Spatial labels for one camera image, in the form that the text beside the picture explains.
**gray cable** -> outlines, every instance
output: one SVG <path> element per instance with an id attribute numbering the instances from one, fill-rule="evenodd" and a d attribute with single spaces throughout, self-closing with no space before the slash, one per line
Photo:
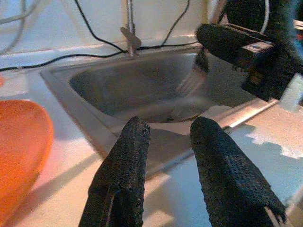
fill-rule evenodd
<path id="1" fill-rule="evenodd" d="M 260 31 L 261 34 L 263 34 L 267 28 L 268 20 L 269 20 L 269 12 L 270 12 L 269 0 L 265 0 L 265 16 L 264 16 L 263 26 Z"/>
<path id="2" fill-rule="evenodd" d="M 26 11 L 26 0 L 20 0 L 20 4 L 21 4 L 21 12 L 23 14 Z M 20 25 L 19 25 L 17 35 L 15 36 L 14 40 L 11 42 L 11 44 L 8 47 L 6 47 L 3 50 L 0 50 L 0 55 L 3 55 L 6 52 L 13 49 L 16 46 L 17 42 L 19 41 L 19 39 L 22 35 L 22 32 L 23 32 L 23 29 L 24 29 L 25 17 L 21 18 L 20 20 L 21 21 L 20 21 Z"/>
<path id="3" fill-rule="evenodd" d="M 12 22 L 12 21 L 20 20 L 22 18 L 26 18 L 28 15 L 30 15 L 34 11 L 34 9 L 37 7 L 39 2 L 41 2 L 41 0 L 34 1 L 34 3 L 32 3 L 31 6 L 28 8 L 28 10 L 22 12 L 22 14 L 20 14 L 20 15 L 5 18 L 5 19 L 1 19 L 0 20 L 0 25 L 5 24 L 5 23 L 9 23 L 9 22 Z"/>

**faucet handle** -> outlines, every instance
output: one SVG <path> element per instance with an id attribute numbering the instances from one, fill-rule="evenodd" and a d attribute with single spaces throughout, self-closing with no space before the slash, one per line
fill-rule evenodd
<path id="1" fill-rule="evenodd" d="M 121 27 L 120 31 L 126 37 L 126 39 L 128 40 L 128 42 L 133 48 L 137 49 L 141 46 L 142 44 L 141 40 L 133 33 L 131 33 L 128 29 L 126 29 L 125 27 Z"/>

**orange bowl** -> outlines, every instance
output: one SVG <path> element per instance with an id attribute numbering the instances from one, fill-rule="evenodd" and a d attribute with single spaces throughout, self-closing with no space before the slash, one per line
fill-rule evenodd
<path id="1" fill-rule="evenodd" d="M 52 142 L 53 124 L 44 108 L 30 101 L 0 101 L 0 226 L 35 183 Z"/>

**black cable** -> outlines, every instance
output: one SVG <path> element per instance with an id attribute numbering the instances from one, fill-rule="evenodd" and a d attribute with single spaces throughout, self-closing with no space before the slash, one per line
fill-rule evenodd
<path id="1" fill-rule="evenodd" d="M 170 28 L 170 30 L 169 30 L 167 36 L 165 37 L 164 41 L 162 42 L 161 46 L 163 46 L 163 45 L 167 42 L 167 40 L 168 40 L 170 34 L 172 33 L 172 30 L 174 30 L 174 28 L 175 28 L 175 26 L 177 25 L 177 23 L 178 23 L 178 22 L 182 19 L 182 17 L 186 14 L 186 12 L 188 11 L 188 8 L 189 8 L 189 4 L 190 4 L 190 0 L 187 0 L 187 5 L 186 5 L 186 7 L 185 7 L 185 10 L 184 10 L 183 13 L 178 17 L 178 19 L 174 22 L 174 24 L 173 24 L 172 27 Z"/>
<path id="2" fill-rule="evenodd" d="M 95 54 L 86 54 L 86 53 L 69 54 L 69 55 L 64 55 L 64 56 L 58 57 L 58 58 L 54 58 L 50 61 L 47 61 L 47 62 L 44 62 L 41 64 L 37 64 L 37 65 L 26 65 L 26 66 L 21 66 L 21 67 L 13 66 L 13 67 L 2 68 L 2 69 L 0 69 L 0 72 L 8 71 L 8 70 L 39 68 L 39 67 L 49 65 L 51 63 L 54 63 L 55 61 L 59 61 L 64 58 L 71 58 L 71 57 L 110 58 L 110 57 L 113 57 L 113 56 L 121 54 L 121 53 L 123 53 L 123 52 L 116 52 L 116 53 L 109 54 L 109 55 L 95 55 Z"/>
<path id="3" fill-rule="evenodd" d="M 45 66 L 45 65 L 49 65 L 51 63 L 54 63 L 55 61 L 59 61 L 61 59 L 64 59 L 64 58 L 71 58 L 71 57 L 94 57 L 94 58 L 110 58 L 110 57 L 113 57 L 115 55 L 118 55 L 118 54 L 121 54 L 121 53 L 126 53 L 127 51 L 121 49 L 120 47 L 116 46 L 115 44 L 109 42 L 109 41 L 106 41 L 104 39 L 101 39 L 99 37 L 97 37 L 95 35 L 95 33 L 93 32 L 93 30 L 91 29 L 79 3 L 78 3 L 78 0 L 75 0 L 75 3 L 78 7 L 78 10 L 79 12 L 81 13 L 82 15 L 82 18 L 84 19 L 85 21 L 85 24 L 86 26 L 88 27 L 91 35 L 97 39 L 98 41 L 101 41 L 101 42 L 104 42 L 106 44 L 109 44 L 115 48 L 117 48 L 118 50 L 120 50 L 119 52 L 116 52 L 116 53 L 113 53 L 113 54 L 109 54 L 109 55 L 95 55 L 95 54 L 85 54 L 85 53 L 79 53 L 79 54 L 68 54 L 68 55 L 64 55 L 64 56 L 61 56 L 61 57 L 57 57 L 57 58 L 54 58 L 50 61 L 47 61 L 47 62 L 44 62 L 44 63 L 41 63 L 41 64 L 36 64 L 36 65 L 26 65 L 26 66 L 12 66 L 12 67 L 6 67 L 6 68 L 2 68 L 0 69 L 0 72 L 3 72 L 3 71 L 8 71 L 8 70 L 18 70 L 18 69 L 33 69 L 33 68 L 39 68 L 39 67 L 42 67 L 42 66 Z M 185 15 L 185 13 L 188 11 L 188 8 L 189 8 L 189 3 L 190 3 L 190 0 L 187 0 L 187 6 L 184 10 L 184 12 L 178 17 L 178 19 L 174 22 L 173 26 L 170 28 L 169 30 L 169 33 L 167 34 L 165 40 L 162 42 L 161 45 L 156 45 L 156 46 L 142 46 L 142 47 L 139 47 L 137 48 L 137 50 L 149 50 L 149 49 L 159 49 L 159 48 L 162 48 L 162 47 L 172 47 L 172 46 L 187 46 L 187 45 L 191 45 L 191 44 L 196 44 L 198 43 L 197 41 L 196 42 L 192 42 L 192 43 L 187 43 L 187 44 L 171 44 L 171 45 L 165 45 L 168 37 L 170 36 L 172 30 L 175 28 L 176 24 L 181 20 L 181 18 Z"/>
<path id="4" fill-rule="evenodd" d="M 121 52 L 123 52 L 123 53 L 126 53 L 126 52 L 127 52 L 127 51 L 123 50 L 122 48 L 118 47 L 117 45 L 115 45 L 115 44 L 113 44 L 113 43 L 111 43 L 111 42 L 109 42 L 109 41 L 106 41 L 106 40 L 101 39 L 101 38 L 99 38 L 98 36 L 96 36 L 96 34 L 94 33 L 94 31 L 91 29 L 91 26 L 89 25 L 89 22 L 88 22 L 88 20 L 86 19 L 86 17 L 85 17 L 85 15 L 84 15 L 83 11 L 82 11 L 82 8 L 81 8 L 81 6 L 80 6 L 78 0 L 75 0 L 75 3 L 76 3 L 76 5 L 77 5 L 77 7 L 78 7 L 78 10 L 79 10 L 79 12 L 80 12 L 80 14 L 81 14 L 81 16 L 82 16 L 82 18 L 83 18 L 83 20 L 84 20 L 84 22 L 85 22 L 87 28 L 89 29 L 91 35 L 92 35 L 96 40 L 101 41 L 101 42 L 104 42 L 104 43 L 106 43 L 106 44 L 108 44 L 108 45 L 111 45 L 111 46 L 117 48 L 119 51 L 121 51 Z"/>
<path id="5" fill-rule="evenodd" d="M 138 51 L 142 51 L 142 50 L 149 50 L 149 49 L 159 49 L 162 47 L 170 47 L 170 46 L 187 46 L 187 45 L 192 45 L 192 44 L 196 44 L 198 43 L 198 41 L 195 42 L 191 42 L 191 43 L 187 43 L 187 44 L 170 44 L 170 45 L 157 45 L 157 46 L 141 46 L 139 48 L 137 48 Z"/>

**stainless steel sink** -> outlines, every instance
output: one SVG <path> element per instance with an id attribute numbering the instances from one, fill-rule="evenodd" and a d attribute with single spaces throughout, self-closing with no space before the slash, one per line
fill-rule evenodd
<path id="1" fill-rule="evenodd" d="M 134 60 L 60 67 L 41 75 L 104 157 L 132 116 L 149 122 L 150 175 L 192 154 L 188 129 L 193 118 L 214 106 L 241 110 L 255 98 L 241 89 L 245 74 L 212 55 L 207 78 L 191 73 L 197 51 L 143 54 Z"/>

